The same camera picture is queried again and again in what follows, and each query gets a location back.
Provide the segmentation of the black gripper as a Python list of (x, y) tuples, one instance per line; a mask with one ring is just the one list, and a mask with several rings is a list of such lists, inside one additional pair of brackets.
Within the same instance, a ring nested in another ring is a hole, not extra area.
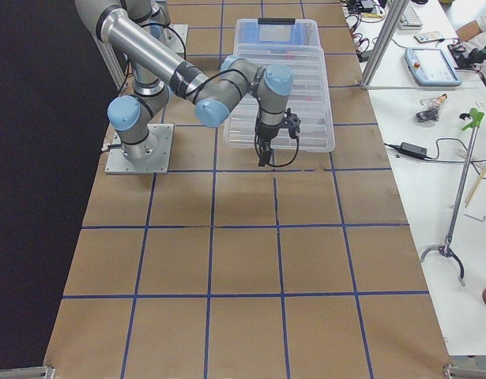
[(265, 121), (264, 115), (266, 113), (260, 109), (255, 121), (255, 139), (258, 146), (258, 165), (264, 167), (270, 164), (272, 157), (271, 141), (278, 135), (281, 129), (286, 129), (288, 135), (293, 140), (300, 138), (300, 123), (299, 116), (291, 112), (288, 108), (283, 114), (277, 114), (278, 122), (272, 123)]

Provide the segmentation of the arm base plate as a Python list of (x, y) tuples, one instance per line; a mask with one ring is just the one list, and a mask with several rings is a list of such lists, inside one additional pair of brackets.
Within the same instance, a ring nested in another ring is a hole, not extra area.
[(164, 28), (165, 44), (183, 59), (186, 59), (187, 35), (187, 24), (171, 24)]
[(149, 123), (149, 135), (136, 145), (123, 144), (114, 134), (107, 156), (106, 174), (167, 174), (171, 157), (171, 144), (175, 126), (173, 124)]

